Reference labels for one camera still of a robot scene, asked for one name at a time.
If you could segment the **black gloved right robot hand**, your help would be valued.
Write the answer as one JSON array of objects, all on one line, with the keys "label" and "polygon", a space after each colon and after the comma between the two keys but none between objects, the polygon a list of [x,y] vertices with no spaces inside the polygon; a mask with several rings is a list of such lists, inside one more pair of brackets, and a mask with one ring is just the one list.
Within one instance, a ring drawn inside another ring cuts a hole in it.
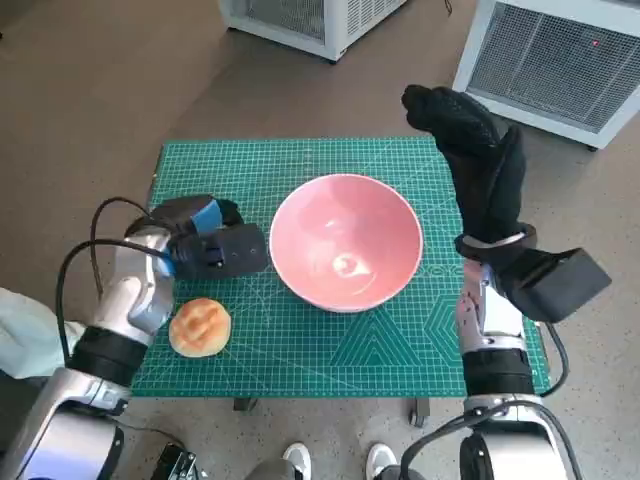
[{"label": "black gloved right robot hand", "polygon": [[447,87],[409,85],[401,102],[409,125],[434,137],[449,166],[463,233],[488,244],[521,233],[520,129],[502,134],[484,105]]}]

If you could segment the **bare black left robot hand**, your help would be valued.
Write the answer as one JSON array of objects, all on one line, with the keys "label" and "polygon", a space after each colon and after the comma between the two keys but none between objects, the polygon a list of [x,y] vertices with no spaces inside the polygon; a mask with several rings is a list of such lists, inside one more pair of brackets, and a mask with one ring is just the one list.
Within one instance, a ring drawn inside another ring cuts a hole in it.
[{"label": "bare black left robot hand", "polygon": [[216,229],[244,223],[235,202],[210,194],[165,200],[150,212],[150,216],[170,225],[175,232],[198,235],[209,235]]}]

